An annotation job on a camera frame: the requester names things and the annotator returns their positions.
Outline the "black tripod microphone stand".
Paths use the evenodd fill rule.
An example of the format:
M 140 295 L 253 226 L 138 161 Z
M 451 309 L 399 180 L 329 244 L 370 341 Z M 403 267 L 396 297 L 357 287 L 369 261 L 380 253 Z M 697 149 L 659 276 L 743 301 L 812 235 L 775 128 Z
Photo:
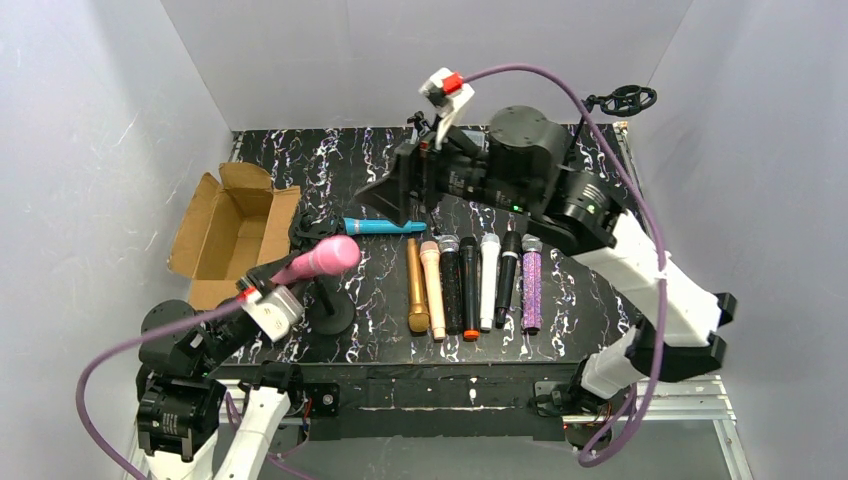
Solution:
M 407 118 L 406 123 L 413 128 L 413 133 L 410 137 L 411 142 L 417 142 L 420 137 L 426 135 L 432 129 L 430 122 L 422 111 L 413 113 Z
M 639 85 L 624 85 L 616 88 L 608 95 L 589 95 L 583 100 L 586 110 L 591 113 L 595 107 L 601 112 L 619 118 L 628 118 L 652 107 L 658 98 L 658 93 L 653 88 Z M 564 166 L 572 170 L 572 164 L 576 160 L 577 141 L 580 139 L 581 131 L 585 124 L 583 118 L 575 127 L 571 142 L 566 149 Z

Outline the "brown cardboard box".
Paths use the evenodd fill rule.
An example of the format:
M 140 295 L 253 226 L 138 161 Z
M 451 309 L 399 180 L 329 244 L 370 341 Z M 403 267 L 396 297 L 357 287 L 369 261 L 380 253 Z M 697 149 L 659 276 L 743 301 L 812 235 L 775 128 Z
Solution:
M 274 187 L 251 163 L 222 163 L 204 174 L 173 241 L 168 267 L 191 280 L 188 303 L 212 310 L 238 293 L 250 268 L 290 253 L 289 228 L 301 190 Z

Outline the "black glitter silver-mesh microphone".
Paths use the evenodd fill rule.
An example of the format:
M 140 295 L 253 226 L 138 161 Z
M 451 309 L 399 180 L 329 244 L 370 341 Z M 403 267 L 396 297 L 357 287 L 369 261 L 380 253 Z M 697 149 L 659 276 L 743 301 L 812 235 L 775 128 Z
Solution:
M 442 235 L 437 244 L 446 332 L 459 335 L 463 327 L 459 239 L 455 235 Z

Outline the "black round-base microphone stand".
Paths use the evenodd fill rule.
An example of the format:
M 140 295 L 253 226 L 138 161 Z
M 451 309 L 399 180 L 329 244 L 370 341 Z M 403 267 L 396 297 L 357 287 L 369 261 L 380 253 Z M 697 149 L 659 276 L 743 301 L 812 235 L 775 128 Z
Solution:
M 343 220 L 337 215 L 318 220 L 309 212 L 298 211 L 289 228 L 290 247 L 292 251 L 305 253 L 321 240 L 344 233 Z M 305 319 L 313 332 L 337 336 L 352 325 L 355 307 L 341 281 L 342 273 L 324 274 L 313 278 L 307 288 L 313 303 L 306 308 Z

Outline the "pink microphone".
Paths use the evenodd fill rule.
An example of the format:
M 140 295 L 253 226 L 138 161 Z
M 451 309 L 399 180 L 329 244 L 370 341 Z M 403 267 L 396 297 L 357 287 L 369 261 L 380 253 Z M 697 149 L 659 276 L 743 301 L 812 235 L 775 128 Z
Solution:
M 361 251 L 357 242 L 346 235 L 335 235 L 319 241 L 313 249 L 295 257 L 273 275 L 271 281 L 276 285 L 289 285 L 316 276 L 336 276 L 357 266 L 360 260 Z

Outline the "beige microphone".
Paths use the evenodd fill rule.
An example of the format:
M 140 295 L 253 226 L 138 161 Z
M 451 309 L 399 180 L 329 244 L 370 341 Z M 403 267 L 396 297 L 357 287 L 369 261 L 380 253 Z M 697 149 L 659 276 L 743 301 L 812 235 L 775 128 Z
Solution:
M 439 268 L 440 252 L 438 244 L 435 241 L 424 241 L 420 246 L 419 257 L 425 277 L 432 336 L 435 341 L 443 341 L 447 336 L 447 330 Z

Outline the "black orange-tipped microphone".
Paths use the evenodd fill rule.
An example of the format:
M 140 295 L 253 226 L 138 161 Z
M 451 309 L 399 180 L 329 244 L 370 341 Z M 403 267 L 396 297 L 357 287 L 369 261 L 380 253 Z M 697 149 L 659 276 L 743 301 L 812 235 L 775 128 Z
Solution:
M 460 240 L 460 277 L 463 301 L 463 339 L 475 341 L 480 335 L 479 318 L 479 252 L 476 239 Z

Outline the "turquoise blue microphone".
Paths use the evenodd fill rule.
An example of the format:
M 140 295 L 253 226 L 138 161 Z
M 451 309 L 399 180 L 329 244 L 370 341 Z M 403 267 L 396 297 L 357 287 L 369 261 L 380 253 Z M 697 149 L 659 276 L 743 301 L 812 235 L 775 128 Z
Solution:
M 396 225 L 384 219 L 355 219 L 343 218 L 345 233 L 354 235 L 402 235 L 424 232 L 427 229 L 425 222 L 407 221 L 403 225 Z

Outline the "white microphone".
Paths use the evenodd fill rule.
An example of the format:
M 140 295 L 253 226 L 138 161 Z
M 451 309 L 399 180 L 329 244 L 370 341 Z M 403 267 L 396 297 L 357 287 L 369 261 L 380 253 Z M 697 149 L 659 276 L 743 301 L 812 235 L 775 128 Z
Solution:
M 500 238 L 496 234 L 487 233 L 482 237 L 480 243 L 480 327 L 483 332 L 490 331 L 494 325 L 500 247 Z

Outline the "black white-banded microphone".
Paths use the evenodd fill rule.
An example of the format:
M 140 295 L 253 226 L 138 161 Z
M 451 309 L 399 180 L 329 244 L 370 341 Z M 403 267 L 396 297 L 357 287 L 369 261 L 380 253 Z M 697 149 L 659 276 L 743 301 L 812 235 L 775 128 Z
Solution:
M 495 300 L 494 322 L 497 329 L 504 327 L 511 307 L 515 274 L 522 252 L 521 241 L 521 234 L 515 230 L 509 230 L 503 236 Z

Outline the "purple glitter microphone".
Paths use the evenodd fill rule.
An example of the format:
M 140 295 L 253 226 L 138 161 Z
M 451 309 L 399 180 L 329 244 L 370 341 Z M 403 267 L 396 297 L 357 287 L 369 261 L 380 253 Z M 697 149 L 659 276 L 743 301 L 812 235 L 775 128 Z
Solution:
M 542 242 L 525 234 L 522 237 L 522 331 L 535 335 L 542 325 Z

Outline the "gold microphone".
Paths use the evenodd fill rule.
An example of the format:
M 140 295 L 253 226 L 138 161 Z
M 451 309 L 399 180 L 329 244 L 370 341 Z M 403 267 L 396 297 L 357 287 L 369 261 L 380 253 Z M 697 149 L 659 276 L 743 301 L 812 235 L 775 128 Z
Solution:
M 408 326 L 415 334 L 425 333 L 430 325 L 430 315 L 420 262 L 420 250 L 415 238 L 408 238 L 406 245 L 408 276 Z

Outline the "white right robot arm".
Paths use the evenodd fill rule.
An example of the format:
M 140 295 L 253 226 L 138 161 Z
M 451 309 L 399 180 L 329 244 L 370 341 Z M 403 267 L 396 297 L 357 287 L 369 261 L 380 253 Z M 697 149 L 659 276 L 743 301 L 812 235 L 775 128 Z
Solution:
M 720 326 L 736 300 L 699 287 L 669 260 L 607 184 L 566 163 L 568 130 L 529 106 L 491 119 L 487 144 L 439 125 L 401 144 L 382 178 L 356 200 L 396 224 L 411 204 L 434 207 L 446 195 L 527 216 L 529 235 L 602 276 L 642 315 L 621 339 L 583 360 L 570 382 L 572 400 L 599 403 L 656 375 L 676 383 L 721 368 Z

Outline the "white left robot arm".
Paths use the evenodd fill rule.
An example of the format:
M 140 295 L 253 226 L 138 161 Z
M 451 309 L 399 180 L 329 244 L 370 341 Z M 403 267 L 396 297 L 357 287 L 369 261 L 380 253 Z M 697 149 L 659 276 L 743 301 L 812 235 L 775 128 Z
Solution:
M 219 467 L 213 465 L 219 416 L 230 399 L 228 388 L 211 375 L 249 341 L 259 335 L 279 340 L 302 318 L 304 282 L 288 288 L 272 280 L 293 259 L 288 255 L 248 270 L 237 283 L 237 296 L 215 309 L 215 319 L 182 300 L 162 302 L 144 318 L 144 333 L 183 317 L 202 320 L 186 331 L 147 339 L 139 348 L 137 436 L 151 478 L 258 478 L 281 421 L 303 397 L 302 370 L 266 361 L 242 383 L 244 412 Z

